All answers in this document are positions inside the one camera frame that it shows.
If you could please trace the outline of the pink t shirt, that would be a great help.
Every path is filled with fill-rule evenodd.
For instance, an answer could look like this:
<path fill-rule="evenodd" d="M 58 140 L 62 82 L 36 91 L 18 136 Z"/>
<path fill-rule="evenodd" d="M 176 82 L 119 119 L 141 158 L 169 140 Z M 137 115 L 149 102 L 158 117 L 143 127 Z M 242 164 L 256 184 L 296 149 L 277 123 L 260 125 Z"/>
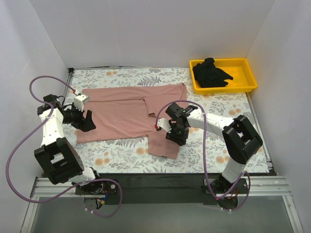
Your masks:
<path fill-rule="evenodd" d="M 181 100 L 186 107 L 187 88 L 181 84 L 84 89 L 89 96 L 85 110 L 92 111 L 96 129 L 76 133 L 78 144 L 147 137 L 151 155 L 176 159 L 179 146 L 167 140 L 165 131 L 156 131 L 156 116 L 168 119 L 162 107 Z"/>

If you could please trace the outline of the black t shirt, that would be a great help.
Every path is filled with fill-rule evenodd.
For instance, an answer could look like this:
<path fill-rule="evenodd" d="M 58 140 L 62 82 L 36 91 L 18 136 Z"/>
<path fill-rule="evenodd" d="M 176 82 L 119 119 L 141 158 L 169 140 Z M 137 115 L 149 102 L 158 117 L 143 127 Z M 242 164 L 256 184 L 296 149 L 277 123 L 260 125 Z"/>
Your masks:
<path fill-rule="evenodd" d="M 233 77 L 214 65 L 213 58 L 206 58 L 204 62 L 198 63 L 192 68 L 194 79 L 201 88 L 226 87 L 226 80 L 233 80 Z"/>

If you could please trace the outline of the aluminium frame rail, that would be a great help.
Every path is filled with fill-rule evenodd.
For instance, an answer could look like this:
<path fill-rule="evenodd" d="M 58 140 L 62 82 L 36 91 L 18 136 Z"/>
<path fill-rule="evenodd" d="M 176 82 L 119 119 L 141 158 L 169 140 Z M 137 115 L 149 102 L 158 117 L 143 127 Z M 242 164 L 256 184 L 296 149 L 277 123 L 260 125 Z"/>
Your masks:
<path fill-rule="evenodd" d="M 229 212 L 203 192 L 201 174 L 114 174 L 122 191 L 95 214 L 95 196 L 38 178 L 24 233 L 301 233 L 284 177 L 244 181 Z"/>

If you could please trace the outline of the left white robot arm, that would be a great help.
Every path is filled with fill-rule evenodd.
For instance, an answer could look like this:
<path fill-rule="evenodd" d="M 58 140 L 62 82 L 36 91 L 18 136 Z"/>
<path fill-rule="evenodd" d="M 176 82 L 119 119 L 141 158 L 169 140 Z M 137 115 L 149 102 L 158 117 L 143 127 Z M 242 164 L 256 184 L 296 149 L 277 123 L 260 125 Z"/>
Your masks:
<path fill-rule="evenodd" d="M 36 160 L 52 184 L 80 183 L 80 186 L 86 185 L 92 194 L 99 194 L 104 185 L 103 181 L 98 179 L 98 172 L 84 166 L 81 157 L 66 139 L 63 131 L 64 124 L 82 132 L 96 129 L 92 111 L 84 111 L 89 96 L 77 95 L 69 109 L 56 95 L 47 95 L 43 101 L 44 104 L 37 109 L 39 118 L 45 123 L 42 128 L 41 146 L 34 151 Z"/>

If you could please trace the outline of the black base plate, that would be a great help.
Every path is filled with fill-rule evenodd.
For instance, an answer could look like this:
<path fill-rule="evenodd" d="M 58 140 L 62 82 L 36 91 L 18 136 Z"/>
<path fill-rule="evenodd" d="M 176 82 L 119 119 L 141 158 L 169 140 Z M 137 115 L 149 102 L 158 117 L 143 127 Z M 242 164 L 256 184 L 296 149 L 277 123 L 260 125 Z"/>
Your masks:
<path fill-rule="evenodd" d="M 100 173 L 102 179 L 112 179 L 122 189 L 123 204 L 150 203 L 203 203 L 217 205 L 217 201 L 209 193 L 204 173 Z M 106 190 L 110 190 L 106 205 L 118 204 L 120 191 L 112 182 L 103 182 Z M 236 185 L 238 196 L 247 193 L 245 178 Z"/>

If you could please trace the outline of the floral table mat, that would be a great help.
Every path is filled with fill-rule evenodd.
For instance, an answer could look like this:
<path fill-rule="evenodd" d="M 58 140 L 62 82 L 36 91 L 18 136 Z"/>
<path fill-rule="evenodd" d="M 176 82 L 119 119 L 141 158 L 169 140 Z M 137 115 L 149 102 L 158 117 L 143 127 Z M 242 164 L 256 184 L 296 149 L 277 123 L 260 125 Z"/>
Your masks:
<path fill-rule="evenodd" d="M 73 94 L 67 85 L 77 90 L 123 86 L 160 86 L 183 83 L 187 98 L 203 106 L 208 113 L 237 117 L 244 115 L 256 123 L 250 98 L 245 93 L 196 95 L 188 68 L 118 68 L 77 69 L 54 75 L 53 82 L 60 85 L 61 95 L 71 103 Z M 225 142 L 213 133 L 203 137 L 203 131 L 191 128 L 186 145 L 176 159 L 153 156 L 148 152 L 147 138 L 107 140 L 85 144 L 76 143 L 77 131 L 64 126 L 64 134 L 76 149 L 86 167 L 100 173 L 210 173 L 222 172 L 229 154 Z"/>

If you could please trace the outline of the yellow plastic bin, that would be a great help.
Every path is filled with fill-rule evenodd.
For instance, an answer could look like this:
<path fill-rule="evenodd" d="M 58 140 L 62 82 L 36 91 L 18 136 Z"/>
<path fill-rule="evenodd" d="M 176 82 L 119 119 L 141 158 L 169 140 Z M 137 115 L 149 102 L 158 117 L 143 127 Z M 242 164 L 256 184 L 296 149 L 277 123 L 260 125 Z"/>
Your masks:
<path fill-rule="evenodd" d="M 191 60 L 195 94 L 244 93 L 258 84 L 245 58 Z"/>

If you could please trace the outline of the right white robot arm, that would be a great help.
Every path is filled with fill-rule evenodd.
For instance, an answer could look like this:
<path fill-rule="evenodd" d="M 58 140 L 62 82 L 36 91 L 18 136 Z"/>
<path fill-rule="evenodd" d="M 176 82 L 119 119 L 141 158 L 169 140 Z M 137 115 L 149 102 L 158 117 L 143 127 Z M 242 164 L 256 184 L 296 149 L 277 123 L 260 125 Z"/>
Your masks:
<path fill-rule="evenodd" d="M 186 108 L 178 103 L 173 101 L 162 108 L 169 119 L 157 117 L 155 128 L 165 130 L 166 139 L 180 146 L 186 144 L 190 128 L 202 129 L 203 137 L 208 132 L 222 137 L 230 158 L 215 184 L 207 181 L 207 187 L 211 194 L 216 188 L 224 196 L 233 192 L 240 178 L 246 174 L 244 169 L 249 160 L 263 145 L 261 136 L 246 116 L 224 117 L 207 113 L 201 105 L 192 101 Z"/>

